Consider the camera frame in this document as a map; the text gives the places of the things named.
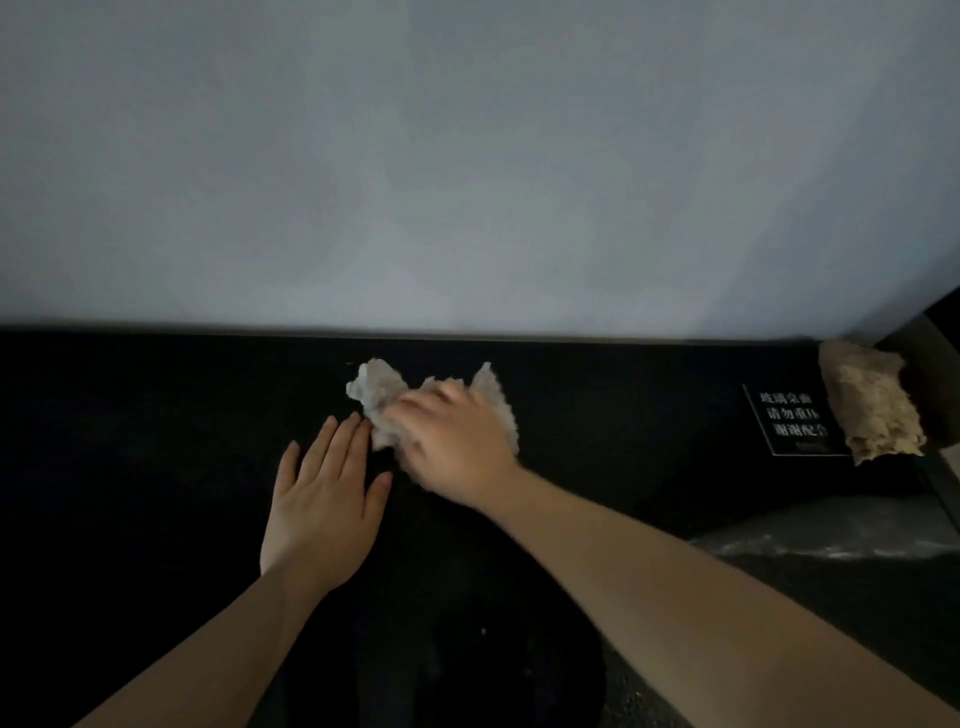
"crumpled paper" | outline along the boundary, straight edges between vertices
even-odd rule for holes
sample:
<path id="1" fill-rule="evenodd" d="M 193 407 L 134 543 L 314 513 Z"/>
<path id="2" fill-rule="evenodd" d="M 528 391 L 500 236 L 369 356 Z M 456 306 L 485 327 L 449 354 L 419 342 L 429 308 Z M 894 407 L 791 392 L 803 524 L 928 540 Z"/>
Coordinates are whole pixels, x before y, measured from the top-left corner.
<path id="1" fill-rule="evenodd" d="M 923 455 L 926 436 L 917 409 L 900 387 L 899 354 L 832 339 L 820 345 L 819 358 L 830 409 L 855 465 L 888 453 Z"/>
<path id="2" fill-rule="evenodd" d="M 451 379 L 463 384 L 462 379 Z M 423 381 L 420 389 L 424 392 L 437 389 L 440 382 L 429 376 Z M 400 376 L 400 372 L 390 366 L 383 359 L 371 359 L 360 365 L 357 378 L 347 385 L 347 396 L 363 405 L 363 412 L 373 425 L 371 442 L 373 449 L 396 448 L 408 434 L 403 427 L 383 416 L 383 409 L 409 390 L 410 387 Z M 485 362 L 480 371 L 473 375 L 470 389 L 478 391 L 496 414 L 503 432 L 507 436 L 510 450 L 516 455 L 519 452 L 516 420 L 507 399 L 500 388 L 500 382 L 490 368 L 490 362 Z"/>

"hand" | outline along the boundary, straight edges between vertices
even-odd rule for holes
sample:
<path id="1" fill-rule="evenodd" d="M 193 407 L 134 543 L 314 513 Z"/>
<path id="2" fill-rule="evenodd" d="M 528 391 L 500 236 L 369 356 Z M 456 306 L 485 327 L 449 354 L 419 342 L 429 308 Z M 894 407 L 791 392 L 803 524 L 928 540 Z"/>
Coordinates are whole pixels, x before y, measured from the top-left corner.
<path id="1" fill-rule="evenodd" d="M 380 527 L 393 476 L 381 473 L 364 494 L 369 441 L 370 422 L 355 412 L 339 427 L 329 417 L 299 473 L 297 443 L 280 459 L 260 572 L 284 569 L 312 606 L 354 575 Z"/>
<path id="2" fill-rule="evenodd" d="M 519 469 L 496 415 L 459 382 L 406 392 L 384 414 L 410 433 L 403 456 L 423 486 L 450 500 L 479 508 Z"/>

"black sign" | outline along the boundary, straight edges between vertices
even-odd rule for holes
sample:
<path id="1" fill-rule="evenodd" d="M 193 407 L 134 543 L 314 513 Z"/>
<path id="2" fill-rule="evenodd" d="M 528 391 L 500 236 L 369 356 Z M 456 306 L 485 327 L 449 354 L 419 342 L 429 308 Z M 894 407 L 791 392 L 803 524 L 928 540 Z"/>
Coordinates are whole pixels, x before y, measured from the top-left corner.
<path id="1" fill-rule="evenodd" d="M 743 385 L 763 437 L 775 455 L 850 455 L 822 395 Z"/>

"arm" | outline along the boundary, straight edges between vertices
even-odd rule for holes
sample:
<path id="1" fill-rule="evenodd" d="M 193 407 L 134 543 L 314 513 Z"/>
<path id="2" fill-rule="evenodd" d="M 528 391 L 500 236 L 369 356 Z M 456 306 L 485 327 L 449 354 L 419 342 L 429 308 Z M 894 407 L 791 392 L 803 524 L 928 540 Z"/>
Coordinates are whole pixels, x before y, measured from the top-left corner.
<path id="1" fill-rule="evenodd" d="M 780 593 L 524 471 L 475 393 L 445 382 L 388 410 L 427 488 L 486 514 L 698 728 L 957 726 L 960 715 Z"/>
<path id="2" fill-rule="evenodd" d="M 370 553 L 390 474 L 364 493 L 370 424 L 329 418 L 297 472 L 280 460 L 261 576 L 227 609 L 77 724 L 244 726 L 307 618 Z"/>

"white wall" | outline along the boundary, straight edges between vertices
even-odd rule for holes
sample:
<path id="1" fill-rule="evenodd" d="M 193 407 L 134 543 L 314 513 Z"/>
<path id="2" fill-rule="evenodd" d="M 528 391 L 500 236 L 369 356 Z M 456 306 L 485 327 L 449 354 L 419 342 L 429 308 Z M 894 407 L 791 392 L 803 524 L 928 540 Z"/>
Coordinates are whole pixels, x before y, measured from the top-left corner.
<path id="1" fill-rule="evenodd" d="M 960 283 L 956 0 L 7 0 L 0 319 L 824 336 Z"/>

